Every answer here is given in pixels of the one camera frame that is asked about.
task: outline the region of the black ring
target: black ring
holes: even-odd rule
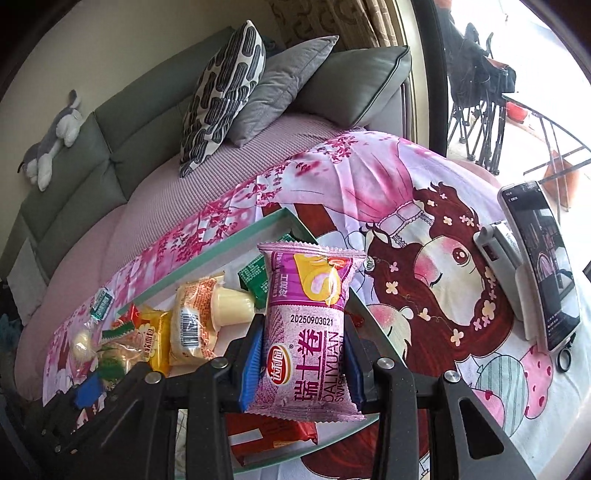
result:
[[[566,364],[563,364],[563,354],[564,358],[566,359]],[[558,356],[556,357],[556,368],[558,371],[565,373],[568,372],[570,369],[570,364],[573,363],[573,356],[570,354],[570,348],[564,347],[560,352],[558,352]]]

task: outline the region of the curtain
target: curtain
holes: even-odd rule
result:
[[[267,0],[287,48],[339,35],[334,50],[397,45],[385,0]]]

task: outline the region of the barcode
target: barcode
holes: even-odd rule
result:
[[[199,315],[189,309],[181,309],[181,344],[199,348]]]

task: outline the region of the cartoon eye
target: cartoon eye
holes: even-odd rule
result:
[[[464,265],[470,260],[468,253],[460,247],[453,249],[452,256],[458,265]]]

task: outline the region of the red oval logo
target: red oval logo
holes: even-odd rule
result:
[[[291,358],[283,345],[271,345],[267,355],[267,375],[275,385],[285,385],[291,377]]]

